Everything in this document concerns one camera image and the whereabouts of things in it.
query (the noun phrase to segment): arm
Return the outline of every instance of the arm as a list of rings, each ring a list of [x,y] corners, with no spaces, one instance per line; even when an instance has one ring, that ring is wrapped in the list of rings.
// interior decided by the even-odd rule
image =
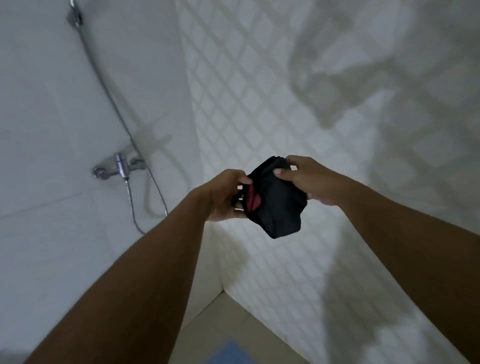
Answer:
[[[26,364],[167,363],[187,306],[205,221],[230,206],[243,171],[190,192],[80,298]]]
[[[312,158],[275,170],[339,206],[412,301],[472,363],[480,362],[480,236],[397,204]]]

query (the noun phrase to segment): forearm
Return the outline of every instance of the forearm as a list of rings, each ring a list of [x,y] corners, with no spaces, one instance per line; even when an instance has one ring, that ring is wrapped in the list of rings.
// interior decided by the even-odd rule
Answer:
[[[413,302],[472,362],[480,359],[480,237],[358,182],[338,201]]]
[[[210,203],[191,192],[105,272],[27,363],[168,362]]]

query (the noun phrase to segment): black fabric pouch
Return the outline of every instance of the black fabric pouch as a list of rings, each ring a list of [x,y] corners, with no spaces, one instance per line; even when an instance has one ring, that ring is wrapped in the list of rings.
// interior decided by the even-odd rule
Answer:
[[[242,185],[242,191],[232,198],[235,206],[239,199],[243,211],[260,225],[272,239],[298,232],[300,214],[307,205],[307,195],[292,182],[273,174],[276,168],[290,168],[282,157],[270,157],[248,176],[253,184]]]

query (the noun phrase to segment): person's left arm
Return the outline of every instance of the person's left arm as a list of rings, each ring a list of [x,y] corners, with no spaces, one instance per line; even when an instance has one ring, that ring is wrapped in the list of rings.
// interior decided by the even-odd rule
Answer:
[[[168,363],[192,287],[207,219],[243,217],[230,206],[241,170],[191,191],[80,298],[25,364]]]

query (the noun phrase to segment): person's right hand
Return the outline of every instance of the person's right hand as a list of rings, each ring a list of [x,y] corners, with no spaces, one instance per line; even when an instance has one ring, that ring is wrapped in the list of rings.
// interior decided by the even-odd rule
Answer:
[[[292,181],[309,199],[313,198],[325,205],[337,205],[342,190],[353,181],[310,157],[288,156],[287,161],[298,169],[276,169],[274,174],[282,180]]]

